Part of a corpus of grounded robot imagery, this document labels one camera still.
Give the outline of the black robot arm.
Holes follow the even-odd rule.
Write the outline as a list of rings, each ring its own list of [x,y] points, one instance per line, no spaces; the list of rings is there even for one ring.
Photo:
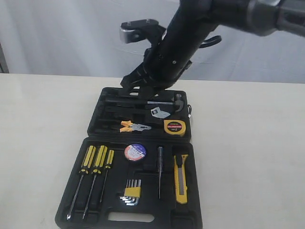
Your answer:
[[[167,27],[157,20],[142,19],[121,24],[125,43],[148,40],[143,62],[123,77],[126,93],[138,87],[148,99],[173,86],[191,65],[200,48],[216,44],[209,34],[226,26],[257,36],[276,31],[304,36],[305,3],[302,0],[182,0]]]

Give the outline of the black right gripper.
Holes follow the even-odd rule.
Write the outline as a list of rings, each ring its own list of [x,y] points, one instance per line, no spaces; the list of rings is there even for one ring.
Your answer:
[[[143,63],[123,77],[120,83],[123,91],[130,93],[134,87],[139,87],[139,99],[148,100],[171,87],[213,30],[211,20],[177,10],[157,47]]]

